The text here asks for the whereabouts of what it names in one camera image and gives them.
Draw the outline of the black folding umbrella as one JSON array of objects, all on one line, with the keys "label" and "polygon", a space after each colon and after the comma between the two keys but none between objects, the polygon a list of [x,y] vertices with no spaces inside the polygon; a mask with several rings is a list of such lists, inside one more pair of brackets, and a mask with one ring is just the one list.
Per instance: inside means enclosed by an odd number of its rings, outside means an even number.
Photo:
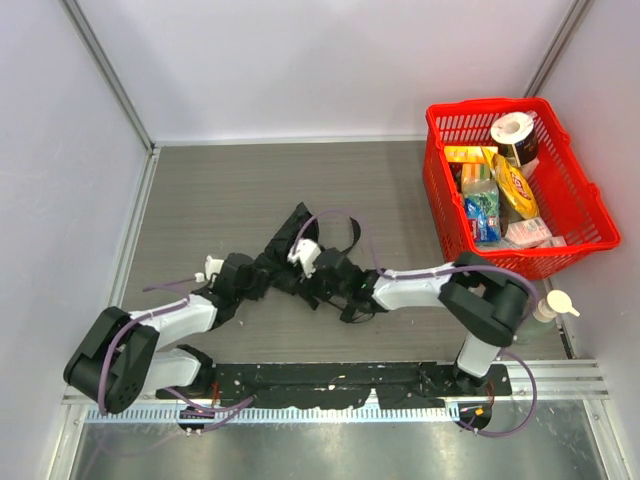
[{"label": "black folding umbrella", "polygon": [[351,243],[344,249],[319,242],[318,217],[299,203],[254,260],[245,297],[259,300],[276,289],[302,299],[312,310],[328,304],[340,312],[339,319],[358,324],[386,313],[373,298],[380,274],[354,264],[349,254],[360,241],[360,222],[350,216]]}]

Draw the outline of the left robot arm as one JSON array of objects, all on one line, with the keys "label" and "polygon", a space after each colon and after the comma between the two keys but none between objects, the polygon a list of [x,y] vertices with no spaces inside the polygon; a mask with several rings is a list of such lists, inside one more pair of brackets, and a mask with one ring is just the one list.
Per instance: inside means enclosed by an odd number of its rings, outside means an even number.
[{"label": "left robot arm", "polygon": [[133,312],[105,308],[66,364],[66,384],[95,401],[103,414],[119,414],[149,393],[211,393],[214,361],[183,340],[222,326],[243,300],[260,298],[269,274],[251,257],[232,253],[208,257],[190,280],[195,289],[174,303]]}]

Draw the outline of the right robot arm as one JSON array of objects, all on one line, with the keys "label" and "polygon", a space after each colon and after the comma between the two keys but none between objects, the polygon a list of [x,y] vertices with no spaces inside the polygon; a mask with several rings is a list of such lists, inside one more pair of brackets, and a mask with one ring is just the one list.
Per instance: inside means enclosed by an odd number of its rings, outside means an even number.
[{"label": "right robot arm", "polygon": [[452,376],[471,393],[488,383],[500,351],[512,344],[536,289],[521,275],[499,268],[472,253],[439,267],[409,271],[363,270],[337,249],[295,247],[289,263],[303,274],[304,291],[320,301],[344,302],[341,320],[405,308],[439,307],[466,330]]}]

